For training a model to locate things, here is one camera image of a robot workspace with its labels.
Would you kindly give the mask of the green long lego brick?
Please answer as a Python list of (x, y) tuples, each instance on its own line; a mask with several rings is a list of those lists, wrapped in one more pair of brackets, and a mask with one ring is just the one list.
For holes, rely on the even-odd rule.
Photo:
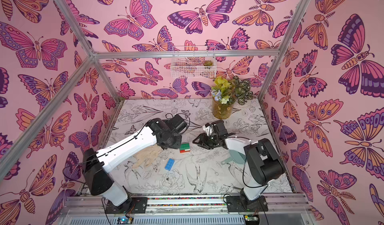
[(190, 149), (190, 144), (189, 143), (181, 144), (180, 150), (185, 150), (185, 149)]

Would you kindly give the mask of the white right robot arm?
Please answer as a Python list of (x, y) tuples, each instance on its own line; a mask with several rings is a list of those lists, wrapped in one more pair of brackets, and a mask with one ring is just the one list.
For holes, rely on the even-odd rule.
[(271, 141), (266, 138), (253, 141), (229, 133), (222, 120), (205, 124), (203, 130), (192, 143), (207, 150), (224, 148), (239, 153), (244, 158), (243, 174), (246, 170), (250, 172), (250, 181), (243, 182), (244, 187), (240, 191), (240, 204), (245, 211), (261, 209), (263, 192), (271, 181), (286, 172), (284, 163)]

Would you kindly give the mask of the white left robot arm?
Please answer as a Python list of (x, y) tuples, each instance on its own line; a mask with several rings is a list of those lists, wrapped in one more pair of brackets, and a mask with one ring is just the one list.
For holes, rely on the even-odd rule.
[(114, 145), (95, 151), (88, 149), (83, 157), (83, 176), (92, 196), (101, 196), (117, 208), (127, 207), (132, 199), (128, 191), (112, 177), (111, 171), (129, 157), (157, 145), (163, 150), (178, 150), (182, 144), (182, 134), (188, 124), (180, 115), (162, 120), (147, 121), (136, 133)]

